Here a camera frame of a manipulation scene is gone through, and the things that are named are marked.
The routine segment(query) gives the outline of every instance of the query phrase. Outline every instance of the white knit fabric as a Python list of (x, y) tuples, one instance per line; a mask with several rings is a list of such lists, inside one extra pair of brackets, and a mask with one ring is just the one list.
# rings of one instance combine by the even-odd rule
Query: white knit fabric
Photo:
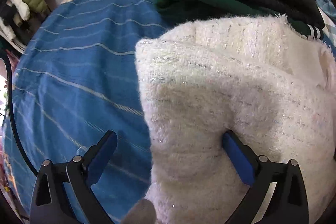
[(136, 68), (152, 142), (146, 198), (158, 223), (224, 223), (233, 213), (248, 187), (221, 146), (228, 128), (257, 155), (296, 159), (310, 223), (321, 215), (336, 186), (335, 62), (326, 47), (285, 17), (225, 18), (139, 41)]

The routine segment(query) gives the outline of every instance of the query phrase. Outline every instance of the wavy patterned fabric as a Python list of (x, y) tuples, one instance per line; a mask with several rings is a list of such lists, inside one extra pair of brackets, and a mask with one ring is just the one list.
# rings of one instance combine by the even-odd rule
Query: wavy patterned fabric
[[(83, 155), (107, 130), (118, 146), (92, 190), (114, 222), (146, 192), (151, 154), (138, 98), (134, 46), (170, 28), (153, 0), (72, 0), (43, 23), (15, 72), (13, 103), (23, 147), (38, 170)], [(29, 211), (35, 177), (4, 122), (7, 173)], [(86, 223), (73, 194), (70, 201)]]

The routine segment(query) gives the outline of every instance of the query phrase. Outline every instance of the blue striped bedsheet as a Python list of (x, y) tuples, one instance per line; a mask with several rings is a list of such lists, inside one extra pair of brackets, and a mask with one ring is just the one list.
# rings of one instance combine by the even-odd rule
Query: blue striped bedsheet
[[(134, 46), (170, 27), (153, 0), (72, 0), (43, 23), (15, 72), (17, 129), (36, 169), (45, 159), (57, 163), (83, 155), (107, 130), (117, 133), (117, 149), (92, 186), (115, 222), (150, 183), (150, 140), (137, 92)], [(8, 118), (3, 130), (7, 173), (29, 212), (35, 177), (16, 147)], [(74, 212), (86, 223), (68, 192)]]

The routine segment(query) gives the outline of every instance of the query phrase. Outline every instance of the black cable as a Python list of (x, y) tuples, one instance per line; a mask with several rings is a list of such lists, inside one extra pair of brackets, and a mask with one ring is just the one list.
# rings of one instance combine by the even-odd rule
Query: black cable
[(6, 66), (6, 72), (7, 72), (7, 103), (8, 103), (8, 112), (9, 112), (9, 120), (10, 125), (12, 127), (13, 136), (17, 145), (17, 148), (19, 149), (24, 161), (28, 165), (29, 169), (33, 172), (35, 176), (37, 176), (38, 172), (29, 160), (25, 150), (23, 149), (22, 143), (20, 141), (19, 135), (17, 133), (16, 129), (16, 123), (14, 120), (14, 111), (13, 111), (13, 98), (12, 98), (12, 67), (11, 62), (9, 61), (9, 58), (6, 54), (6, 52), (2, 49), (0, 49), (0, 58), (3, 60)]

